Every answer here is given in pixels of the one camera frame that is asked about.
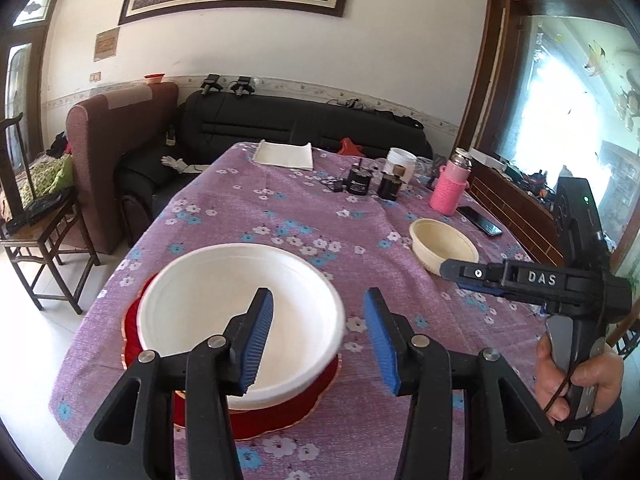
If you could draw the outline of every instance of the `red scalloped tray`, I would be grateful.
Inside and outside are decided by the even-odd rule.
[[[143,350],[138,338],[138,307],[140,306],[142,295],[154,278],[155,276],[152,276],[145,283],[145,286],[136,300],[129,306],[122,319],[122,337],[124,338],[122,365],[125,369]],[[293,399],[261,410],[231,411],[231,428],[234,438],[236,440],[255,438],[270,431],[290,428],[294,424],[301,422],[314,410],[322,395],[334,383],[339,372],[340,354],[329,363],[311,386]],[[184,408],[184,393],[176,392],[174,395],[174,424],[181,428],[184,427]]]

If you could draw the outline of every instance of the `floor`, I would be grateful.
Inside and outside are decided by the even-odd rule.
[[[100,255],[86,282],[80,306],[87,311],[120,260],[122,245],[110,256]],[[73,290],[87,256],[70,254],[60,267]],[[28,280],[37,264],[21,264]],[[52,276],[43,272],[38,292],[59,294]],[[68,303],[44,301],[39,312],[31,302],[4,251],[0,254],[0,418],[27,460],[44,480],[56,480],[71,453],[72,444],[47,408],[53,383],[71,340],[82,323]],[[622,391],[627,434],[640,415],[640,351],[625,361]]]

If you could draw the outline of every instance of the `cable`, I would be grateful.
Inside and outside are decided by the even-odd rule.
[[[591,337],[591,339],[596,339],[596,337],[598,336],[598,328],[600,327],[600,324],[602,323],[602,320],[604,319],[604,311],[607,307],[607,281],[606,281],[606,274],[605,271],[602,271],[602,306],[600,307],[600,315],[598,316],[598,321],[596,322],[595,327],[593,328],[593,336]],[[553,394],[553,396],[551,397],[551,400],[549,400],[549,402],[546,404],[545,409],[543,410],[545,413],[549,411],[549,409],[551,409],[551,406],[554,404],[554,402],[556,402],[556,399],[558,399],[558,397],[560,397],[560,394],[562,393],[562,390],[564,390],[564,387],[567,386],[567,384],[569,383],[569,380],[571,379],[571,376],[574,374],[575,369],[582,363],[581,356],[578,356],[578,359],[576,359],[574,361],[574,364],[572,364],[569,369],[567,370],[566,375],[564,376],[564,380],[562,380],[562,383],[560,383],[560,386],[558,386],[558,389],[556,390],[556,392]]]

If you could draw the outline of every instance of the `beige bowl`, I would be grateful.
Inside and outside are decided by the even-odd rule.
[[[471,240],[444,222],[420,218],[411,224],[409,233],[414,240],[414,254],[422,266],[438,276],[445,260],[478,263],[480,259]]]

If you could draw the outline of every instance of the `black phone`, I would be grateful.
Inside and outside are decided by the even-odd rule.
[[[468,205],[463,205],[458,208],[458,212],[466,217],[473,225],[475,225],[478,229],[480,229],[487,236],[500,236],[502,231],[498,229],[494,224],[489,222],[484,216],[482,216],[478,211],[469,207]]]

